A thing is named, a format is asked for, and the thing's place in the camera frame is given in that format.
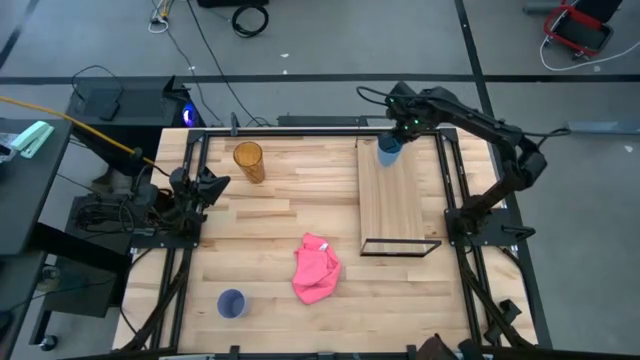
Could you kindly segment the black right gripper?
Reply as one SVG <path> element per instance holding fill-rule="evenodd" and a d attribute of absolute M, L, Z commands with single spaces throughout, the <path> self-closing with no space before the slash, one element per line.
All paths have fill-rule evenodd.
<path fill-rule="evenodd" d="M 431 129 L 427 116 L 431 110 L 405 82 L 398 82 L 385 96 L 386 116 L 395 122 L 391 131 L 378 135 L 379 142 L 397 142 L 404 146 Z"/>

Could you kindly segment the blue plastic cup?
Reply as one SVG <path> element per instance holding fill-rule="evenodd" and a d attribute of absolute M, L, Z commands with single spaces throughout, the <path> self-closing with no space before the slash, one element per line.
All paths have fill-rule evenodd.
<path fill-rule="evenodd" d="M 383 167 L 389 167 L 398 159 L 402 147 L 397 140 L 394 142 L 379 142 L 377 136 L 378 160 Z"/>

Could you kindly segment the amber faceted plastic tumbler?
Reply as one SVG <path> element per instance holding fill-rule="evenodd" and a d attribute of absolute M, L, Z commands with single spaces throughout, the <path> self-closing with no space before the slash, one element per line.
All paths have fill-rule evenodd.
<path fill-rule="evenodd" d="M 257 143 L 238 144 L 234 149 L 233 159 L 251 183 L 259 184 L 264 181 L 263 150 Z"/>

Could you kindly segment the lavender plastic cup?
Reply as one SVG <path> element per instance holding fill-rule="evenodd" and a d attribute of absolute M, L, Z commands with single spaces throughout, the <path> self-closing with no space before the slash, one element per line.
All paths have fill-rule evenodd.
<path fill-rule="evenodd" d="M 224 290 L 217 300 L 217 311 L 226 319 L 243 317 L 249 309 L 247 297 L 238 289 Z"/>

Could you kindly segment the wooden shelf with black legs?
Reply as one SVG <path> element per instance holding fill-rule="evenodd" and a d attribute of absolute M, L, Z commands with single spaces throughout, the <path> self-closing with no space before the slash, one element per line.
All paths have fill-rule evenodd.
<path fill-rule="evenodd" d="M 422 258 L 442 245 L 425 235 L 413 145 L 383 167 L 377 141 L 359 139 L 357 170 L 362 256 Z"/>

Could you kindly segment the black computer case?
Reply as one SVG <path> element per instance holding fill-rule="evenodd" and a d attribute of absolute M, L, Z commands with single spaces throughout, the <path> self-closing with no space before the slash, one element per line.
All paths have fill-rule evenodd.
<path fill-rule="evenodd" d="M 165 128 L 205 126 L 189 89 L 175 76 L 145 81 L 83 78 L 66 114 L 154 160 Z"/>

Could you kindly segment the pink cloth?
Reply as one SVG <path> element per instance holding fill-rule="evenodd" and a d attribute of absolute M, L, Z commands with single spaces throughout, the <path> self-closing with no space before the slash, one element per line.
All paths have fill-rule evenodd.
<path fill-rule="evenodd" d="M 329 242 L 306 233 L 294 255 L 296 271 L 292 287 L 299 300 L 311 305 L 331 296 L 338 285 L 342 264 Z"/>

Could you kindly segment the mint green stapler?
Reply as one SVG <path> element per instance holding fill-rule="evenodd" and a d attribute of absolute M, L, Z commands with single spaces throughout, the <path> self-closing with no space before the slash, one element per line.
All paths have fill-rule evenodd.
<path fill-rule="evenodd" d="M 10 148 L 18 151 L 22 157 L 31 159 L 53 132 L 52 125 L 37 121 L 16 136 L 10 143 Z"/>

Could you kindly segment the black side desk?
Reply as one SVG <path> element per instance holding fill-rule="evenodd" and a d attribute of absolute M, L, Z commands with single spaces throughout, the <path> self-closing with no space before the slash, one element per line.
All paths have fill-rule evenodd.
<path fill-rule="evenodd" d="M 49 254 L 105 270 L 111 277 L 93 289 L 120 304 L 131 258 L 39 222 L 71 134 L 71 124 L 50 119 L 53 133 L 31 159 L 0 164 L 0 360 L 9 360 Z"/>

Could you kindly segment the dark brown object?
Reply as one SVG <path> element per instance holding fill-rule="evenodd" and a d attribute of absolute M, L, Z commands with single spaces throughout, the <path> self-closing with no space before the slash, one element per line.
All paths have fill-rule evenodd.
<path fill-rule="evenodd" d="M 471 339 L 457 345 L 451 350 L 438 334 L 428 338 L 417 350 L 416 360 L 486 360 L 480 347 Z"/>

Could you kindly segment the black table frame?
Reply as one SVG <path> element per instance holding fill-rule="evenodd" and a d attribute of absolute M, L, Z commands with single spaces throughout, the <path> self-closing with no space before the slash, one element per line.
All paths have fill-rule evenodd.
<path fill-rule="evenodd" d="M 446 239 L 445 188 L 433 138 L 414 144 L 423 228 L 442 245 L 417 257 L 360 254 L 356 137 L 343 130 L 307 134 L 300 128 L 255 128 L 245 139 L 265 155 L 266 178 L 250 183 L 233 160 L 238 139 L 216 136 L 208 167 L 231 182 L 209 208 L 202 240 L 192 254 L 178 340 L 182 353 L 311 360 L 320 353 L 379 352 L 390 356 L 438 334 L 450 347 L 482 336 L 488 322 L 478 309 L 471 328 L 458 254 Z M 342 271 L 335 292 L 312 305 L 295 295 L 295 250 L 310 233 L 325 238 Z M 249 309 L 226 319 L 219 295 L 238 289 Z"/>

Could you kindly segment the red frame cart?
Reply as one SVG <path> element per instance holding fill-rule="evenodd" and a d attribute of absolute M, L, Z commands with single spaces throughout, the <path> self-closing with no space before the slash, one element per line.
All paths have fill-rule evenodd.
<path fill-rule="evenodd" d="M 546 18 L 546 36 L 574 50 L 578 56 L 602 52 L 614 34 L 609 21 L 623 0 L 562 0 Z"/>

